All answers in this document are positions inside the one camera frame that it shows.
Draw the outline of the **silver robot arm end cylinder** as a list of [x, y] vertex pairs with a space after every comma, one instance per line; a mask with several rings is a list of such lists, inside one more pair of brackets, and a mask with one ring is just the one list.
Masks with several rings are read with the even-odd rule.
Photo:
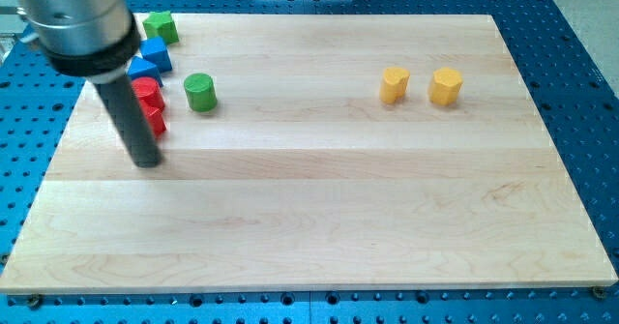
[[17, 0], [57, 72], [96, 84], [125, 73], [140, 46], [125, 0]]

